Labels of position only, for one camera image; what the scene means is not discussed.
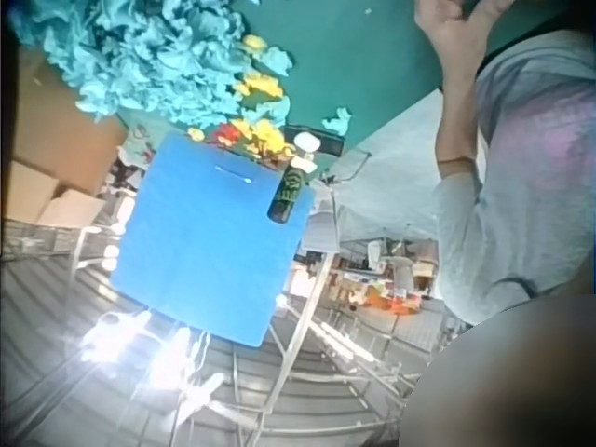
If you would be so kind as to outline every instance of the brown cardboard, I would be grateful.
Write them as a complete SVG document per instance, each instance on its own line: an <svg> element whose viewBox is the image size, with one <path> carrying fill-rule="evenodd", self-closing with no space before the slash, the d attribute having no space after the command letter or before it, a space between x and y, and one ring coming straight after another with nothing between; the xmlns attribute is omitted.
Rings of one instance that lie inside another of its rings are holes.
<svg viewBox="0 0 596 447"><path fill-rule="evenodd" d="M79 95L40 50L20 49L15 160L80 192L97 195L126 130L115 116L99 123L76 107Z"/></svg>
<svg viewBox="0 0 596 447"><path fill-rule="evenodd" d="M35 224L54 196L58 183L57 179L27 168L21 163L12 162L8 177L5 217Z"/></svg>
<svg viewBox="0 0 596 447"><path fill-rule="evenodd" d="M27 224L82 228L93 223L103 200L65 188L58 179L19 162L10 164L6 218Z"/></svg>

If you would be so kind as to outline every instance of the green surface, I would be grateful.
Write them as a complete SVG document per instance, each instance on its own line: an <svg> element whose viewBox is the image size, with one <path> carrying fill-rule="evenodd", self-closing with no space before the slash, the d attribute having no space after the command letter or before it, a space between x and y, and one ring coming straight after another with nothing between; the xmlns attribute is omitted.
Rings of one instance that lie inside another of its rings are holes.
<svg viewBox="0 0 596 447"><path fill-rule="evenodd" d="M497 24L490 51L562 12L566 1L521 0ZM237 0L253 34L289 51L295 66L282 85L289 122L320 129L337 107L353 114L354 147L440 86L440 66L413 22L413 0ZM319 160L327 165L332 160Z"/></svg>

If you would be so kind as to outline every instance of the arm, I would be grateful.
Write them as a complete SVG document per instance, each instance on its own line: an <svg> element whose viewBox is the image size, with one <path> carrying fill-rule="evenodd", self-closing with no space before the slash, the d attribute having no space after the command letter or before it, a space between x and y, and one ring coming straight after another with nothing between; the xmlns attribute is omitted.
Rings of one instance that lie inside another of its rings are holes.
<svg viewBox="0 0 596 447"><path fill-rule="evenodd" d="M417 0L415 20L439 56L443 113L436 143L440 176L476 173L475 78L494 24L514 0L481 0L468 18L464 0Z"/></svg>
<svg viewBox="0 0 596 447"><path fill-rule="evenodd" d="M476 170L478 123L475 82L445 83L443 112L435 145L435 157L442 179Z"/></svg>

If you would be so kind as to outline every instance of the crumpled paper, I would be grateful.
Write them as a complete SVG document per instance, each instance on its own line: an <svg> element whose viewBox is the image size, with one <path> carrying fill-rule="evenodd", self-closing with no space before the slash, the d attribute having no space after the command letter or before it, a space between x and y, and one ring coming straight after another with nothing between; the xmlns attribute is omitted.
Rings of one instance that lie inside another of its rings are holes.
<svg viewBox="0 0 596 447"><path fill-rule="evenodd" d="M278 47L269 47L257 53L255 59L276 75L287 76L288 70L293 67L290 55Z"/></svg>
<svg viewBox="0 0 596 447"><path fill-rule="evenodd" d="M290 98L284 96L280 101L262 102L254 110L242 108L242 117L251 125L255 125L263 118L269 118L276 128L285 126L290 112Z"/></svg>
<svg viewBox="0 0 596 447"><path fill-rule="evenodd" d="M230 0L31 0L9 17L20 41L42 45L77 106L97 119L119 107L197 128L240 114L234 85L253 71ZM283 72L287 62L270 59Z"/></svg>
<svg viewBox="0 0 596 447"><path fill-rule="evenodd" d="M337 117L323 119L323 127L337 133L340 137L343 137L347 134L351 118L352 114L350 114L345 107L338 107Z"/></svg>

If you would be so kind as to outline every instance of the blue square sheet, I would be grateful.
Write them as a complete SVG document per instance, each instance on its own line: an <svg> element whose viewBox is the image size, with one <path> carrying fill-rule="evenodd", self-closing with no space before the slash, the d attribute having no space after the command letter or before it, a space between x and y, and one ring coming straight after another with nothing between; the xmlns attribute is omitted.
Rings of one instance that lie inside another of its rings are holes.
<svg viewBox="0 0 596 447"><path fill-rule="evenodd" d="M183 324L263 342L305 231L305 187L285 224L267 210L280 174L181 134L162 142L120 242L114 287Z"/></svg>

